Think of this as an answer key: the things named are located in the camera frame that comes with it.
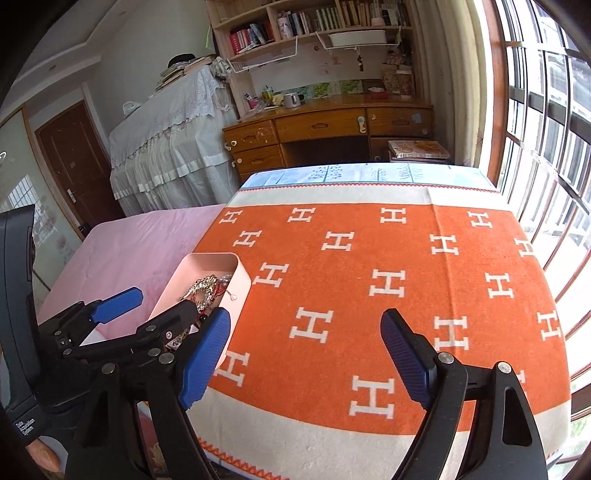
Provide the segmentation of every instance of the book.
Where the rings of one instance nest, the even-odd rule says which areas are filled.
[[[360,25],[359,17],[357,15],[357,9],[355,7],[355,2],[353,0],[349,0],[349,9],[351,10],[351,20],[353,25]]]
[[[196,68],[203,67],[204,65],[211,65],[215,59],[216,59],[216,56],[213,54],[212,55],[205,55],[204,57],[201,57],[200,59],[197,59],[197,60],[193,61],[192,63],[189,63],[189,65],[187,65],[183,69],[183,72],[186,75]]]
[[[394,5],[394,8],[388,8],[388,16],[390,17],[391,25],[400,25],[400,22],[398,21],[398,9],[396,8],[396,5]]]
[[[271,22],[270,21],[266,21],[265,22],[265,32],[267,34],[267,40],[269,42],[275,41],[275,35],[273,34],[273,28],[271,27]]]
[[[449,152],[432,140],[390,140],[392,158],[449,158]]]
[[[242,30],[239,30],[236,32],[236,36],[238,37],[238,43],[240,45],[240,50],[242,50],[244,47],[246,47],[246,42],[244,40],[244,32]]]
[[[320,15],[322,15],[322,21],[324,22],[324,26],[326,27],[325,30],[331,30],[330,23],[329,23],[329,17],[326,14],[326,8],[320,9]]]
[[[236,55],[242,49],[240,46],[240,41],[238,40],[238,33],[230,33],[230,45],[232,46],[234,55]]]
[[[340,0],[336,1],[336,18],[339,21],[341,28],[345,27],[345,14],[343,13],[343,5]]]
[[[363,2],[363,7],[365,8],[365,19],[368,23],[368,27],[371,27],[371,13],[369,13],[369,2]]]
[[[293,18],[294,25],[295,25],[295,34],[296,35],[303,35],[304,30],[302,29],[301,24],[300,24],[300,16],[296,12],[293,12],[291,14],[291,16]]]
[[[382,18],[384,19],[384,23],[386,25],[392,25],[390,21],[390,15],[388,15],[388,10],[382,6]]]
[[[335,19],[332,15],[332,10],[330,8],[326,9],[326,17],[329,19],[329,25],[331,30],[336,30]]]
[[[349,17],[349,10],[347,9],[347,2],[341,2],[341,7],[343,10],[343,18],[345,19],[345,27],[351,26],[351,18]]]
[[[365,19],[365,8],[363,7],[363,3],[359,2],[359,0],[357,0],[357,15],[359,16],[359,24],[362,27],[367,27],[368,23]]]
[[[304,35],[307,35],[308,33],[310,33],[310,29],[308,28],[308,24],[306,23],[306,14],[304,12],[300,12],[299,16],[301,27],[304,29]]]
[[[336,7],[330,7],[330,11],[332,12],[333,20],[335,21],[335,27],[343,28],[343,25],[340,24],[340,17],[339,13],[336,11]]]
[[[401,24],[405,27],[410,25],[410,18],[408,16],[408,10],[403,2],[398,3],[398,13],[400,15]]]
[[[296,30],[296,23],[294,22],[294,18],[291,15],[291,12],[287,12],[287,19],[289,20],[290,26],[291,26],[291,33],[292,33],[292,37],[295,37],[297,35],[297,30]]]
[[[257,24],[251,23],[251,30],[256,35],[256,39],[261,45],[265,45],[267,43],[265,37],[263,36],[261,30],[259,30]]]
[[[324,30],[327,30],[324,27],[324,23],[322,22],[322,15],[320,14],[320,10],[316,10],[316,21],[318,22],[318,29],[319,31],[323,32]]]

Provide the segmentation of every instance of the jewelry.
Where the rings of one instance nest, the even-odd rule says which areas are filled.
[[[217,286],[219,284],[219,279],[215,275],[208,275],[205,278],[200,278],[197,280],[193,285],[189,287],[189,290],[185,294],[184,297],[181,297],[180,300],[189,299],[197,305],[197,308],[201,312],[208,308],[214,301],[216,297]],[[197,292],[202,291],[204,294],[204,299],[195,301],[194,297]]]

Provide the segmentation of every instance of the covered furniture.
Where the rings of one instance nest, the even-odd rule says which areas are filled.
[[[125,214],[226,203],[238,178],[222,128],[235,121],[229,89],[209,66],[131,113],[109,136],[111,186]]]

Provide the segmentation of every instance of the orange blanket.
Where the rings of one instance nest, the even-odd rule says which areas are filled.
[[[569,373],[556,306],[499,194],[393,185],[240,191],[195,251],[234,252],[252,279],[228,358],[204,399],[207,405],[223,394],[225,406],[198,403],[192,416],[210,453],[247,465],[242,470],[254,463],[255,473],[262,468],[270,478],[338,477],[322,464],[310,474],[297,466],[309,457],[300,440],[284,445],[283,455],[296,462],[277,460],[277,440],[265,428],[288,428],[292,437],[301,428],[312,435],[311,448],[334,440],[322,455],[345,462],[354,462],[355,452],[342,451],[344,431],[379,435],[359,436],[366,443],[357,453],[367,457],[380,445],[371,439],[416,433],[424,411],[410,400],[379,333],[382,312],[393,307],[436,350],[465,364],[509,362],[537,415],[546,454],[566,438]],[[230,405],[241,409],[242,420],[225,410]],[[205,409],[216,427],[204,427]],[[236,427],[251,423],[248,415],[262,422],[248,440],[252,453],[229,440],[248,433]],[[284,427],[279,417],[292,422]],[[471,418],[469,406],[459,430],[468,431]],[[384,467],[390,476],[404,445]],[[265,459],[259,449],[273,453]]]

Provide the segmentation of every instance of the blue gripper pad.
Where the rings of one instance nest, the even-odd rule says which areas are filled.
[[[437,368],[433,357],[425,348],[425,339],[415,335],[396,309],[382,315],[382,340],[392,358],[410,398],[428,410],[434,400]]]
[[[230,337],[230,314],[226,309],[213,309],[206,320],[207,331],[187,362],[183,372],[183,387],[178,400],[187,409],[201,400],[216,369],[217,361]]]
[[[124,313],[139,307],[142,305],[142,301],[144,301],[142,291],[138,287],[131,287],[103,300],[90,315],[90,319],[98,323],[109,323]]]

